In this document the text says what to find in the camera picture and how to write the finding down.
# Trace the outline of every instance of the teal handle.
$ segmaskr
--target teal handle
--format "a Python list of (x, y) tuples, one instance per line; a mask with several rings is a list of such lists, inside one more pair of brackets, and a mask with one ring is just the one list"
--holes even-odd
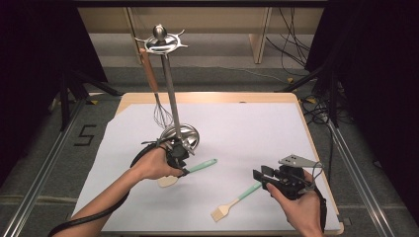
[(216, 161), (217, 161), (216, 159), (208, 160), (208, 161), (206, 161), (204, 163), (201, 163), (201, 164), (199, 164), (197, 166), (192, 167), (191, 169), (189, 169), (189, 172), (192, 173), (192, 172), (196, 172), (196, 171), (202, 170), (203, 168), (206, 168), (206, 167), (208, 167), (210, 165), (215, 164)]
[(257, 189), (261, 188), (261, 186), (262, 186), (262, 183), (257, 182), (252, 187), (250, 187), (246, 192), (244, 192), (243, 194), (241, 194), (241, 196), (239, 196), (238, 199), (239, 200), (242, 200), (242, 199), (246, 198), (248, 195), (252, 194)]

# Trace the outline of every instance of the left hand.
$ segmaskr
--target left hand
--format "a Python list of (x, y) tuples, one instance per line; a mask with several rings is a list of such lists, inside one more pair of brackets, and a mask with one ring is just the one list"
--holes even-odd
[(183, 171), (170, 167), (166, 162), (166, 151), (156, 147), (142, 156), (131, 168), (137, 175), (138, 181), (144, 179), (157, 180), (165, 176), (179, 177)]

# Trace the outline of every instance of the white sheet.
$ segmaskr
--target white sheet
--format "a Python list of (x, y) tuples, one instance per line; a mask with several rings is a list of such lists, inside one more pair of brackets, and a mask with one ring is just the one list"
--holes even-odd
[[(218, 159), (217, 164), (181, 178), (169, 188), (158, 187), (156, 181), (140, 182), (103, 230), (293, 230), (278, 203), (262, 189), (235, 205), (217, 223), (210, 214), (255, 183), (253, 169), (260, 170), (261, 165), (278, 169), (278, 161), (291, 154), (315, 160), (296, 104), (179, 104), (178, 110), (181, 123), (192, 125), (201, 136), (196, 156), (185, 160), (188, 167), (212, 158)], [(129, 167), (144, 147), (142, 141), (160, 136), (162, 128), (154, 122), (153, 111), (154, 105), (131, 105), (109, 122), (74, 212)], [(322, 176), (317, 186), (330, 200)], [(327, 205), (326, 230), (339, 230), (335, 210), (330, 201)]]

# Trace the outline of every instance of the right hand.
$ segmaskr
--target right hand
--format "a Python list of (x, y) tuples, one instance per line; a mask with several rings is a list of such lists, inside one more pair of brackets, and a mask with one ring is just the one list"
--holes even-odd
[[(305, 179), (313, 177), (304, 170)], [(320, 199), (315, 191), (305, 193), (301, 198), (289, 200), (275, 186), (267, 184), (271, 196), (281, 205), (287, 221), (302, 236), (323, 236), (320, 226)]]

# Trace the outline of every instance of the strap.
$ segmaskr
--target strap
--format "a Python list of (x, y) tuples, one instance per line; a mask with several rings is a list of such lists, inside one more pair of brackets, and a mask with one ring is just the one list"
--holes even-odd
[(320, 199), (320, 225), (321, 225), (321, 231), (324, 233), (324, 227), (326, 225), (326, 216), (327, 216), (326, 199), (323, 197), (323, 195), (321, 194), (317, 186), (314, 188), (314, 191), (317, 193)]

